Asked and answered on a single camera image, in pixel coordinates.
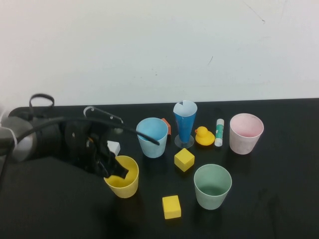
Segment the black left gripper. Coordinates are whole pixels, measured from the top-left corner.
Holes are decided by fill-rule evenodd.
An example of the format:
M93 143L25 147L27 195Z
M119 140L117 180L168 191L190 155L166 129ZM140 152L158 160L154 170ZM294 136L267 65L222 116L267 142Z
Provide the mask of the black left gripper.
M73 165L103 178L126 178L128 169L116 160L108 147L108 126L88 120L68 121L61 126Z

